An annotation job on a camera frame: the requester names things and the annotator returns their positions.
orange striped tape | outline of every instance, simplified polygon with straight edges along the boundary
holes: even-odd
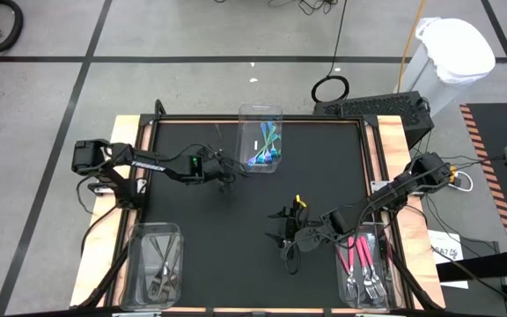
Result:
[[[471,109],[467,105],[461,105],[460,110],[463,114],[463,119],[465,120],[471,141],[473,142],[473,147],[476,151],[476,155],[480,159],[487,158],[489,155],[486,152],[482,138],[479,135],[479,130],[476,128],[476,122],[474,122],[474,117],[471,113]],[[498,182],[498,178],[495,175],[494,168],[492,168],[490,161],[487,160],[482,162],[481,168],[484,172],[484,177],[486,178],[487,183],[490,187],[490,194],[494,199],[494,203],[498,209],[498,214],[500,215],[500,220],[502,220],[502,225],[507,235],[507,203],[505,201],[505,195],[502,191],[502,188],[500,187],[500,183]]]

trash can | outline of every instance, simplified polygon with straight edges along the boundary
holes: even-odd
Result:
[[[458,18],[422,18],[415,37],[422,43],[402,75],[400,92],[418,91],[430,102],[431,116],[496,65],[482,34]]]

wooden table frame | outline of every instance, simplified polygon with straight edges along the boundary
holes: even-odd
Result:
[[[380,161],[384,155],[384,163],[386,165],[386,173],[391,178],[398,175],[404,170],[406,164],[410,161],[404,129],[400,117],[398,116],[378,116],[378,136],[375,136],[371,126],[366,127],[367,141],[371,156],[372,171],[375,180],[383,180],[381,175]],[[140,115],[119,115],[116,117],[113,134],[110,142],[135,144],[136,135],[139,131],[141,122]],[[208,123],[201,121],[178,121],[178,123]],[[153,128],[150,124],[143,126],[141,135],[140,148],[148,150],[151,143],[150,138]],[[376,144],[375,140],[379,140],[382,144]],[[123,177],[128,178],[130,173],[129,166],[118,166],[115,170]],[[144,170],[137,169],[136,177],[143,177]],[[93,216],[91,223],[96,221],[103,213],[108,211],[114,205],[113,195],[103,195],[96,198],[93,208]],[[408,198],[408,205],[422,210],[420,199],[415,196]],[[134,224],[136,219],[135,212],[129,213],[128,224]],[[443,293],[437,277],[436,264],[433,260],[431,252],[430,238],[422,215],[414,210],[404,208],[397,217],[400,239],[404,251],[406,265],[415,279],[428,292],[430,297],[440,306],[445,306]],[[82,256],[77,280],[72,294],[71,304],[77,305],[85,300],[100,282],[107,270],[112,264],[114,250],[121,222],[121,210],[114,211],[101,224],[96,226],[85,242],[84,254]],[[128,236],[123,237],[124,241],[128,240]],[[124,267],[121,269],[116,280],[113,304],[118,304],[119,294],[121,294],[124,285]],[[398,276],[394,276],[394,282],[400,282]],[[414,298],[415,308],[421,308],[420,304]],[[205,312],[204,307],[173,307],[170,310],[174,312],[201,313]],[[289,308],[215,308],[216,313],[249,313],[249,312],[265,311],[267,313],[324,313],[323,309],[289,309]],[[335,308],[332,313],[361,313],[361,309],[352,308]]]

vacuum hose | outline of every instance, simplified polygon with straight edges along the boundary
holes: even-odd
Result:
[[[9,36],[0,43],[0,52],[3,52],[15,45],[18,37],[21,35],[21,31],[23,30],[23,12],[12,0],[0,0],[0,4],[7,5],[15,12],[13,28],[9,32]]]

white cable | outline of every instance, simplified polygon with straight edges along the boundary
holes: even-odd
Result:
[[[469,176],[465,172],[457,171],[457,172],[455,172],[455,177],[459,177],[459,174],[463,174],[463,175],[465,175],[465,177],[468,178],[468,182],[471,183],[471,187],[470,188],[460,188],[460,187],[457,187],[457,186],[455,186],[453,184],[449,184],[449,186],[452,187],[452,188],[455,188],[457,190],[467,192],[467,193],[470,192],[471,190],[473,190],[473,185],[474,184],[473,184],[473,179],[471,179],[471,176]]]

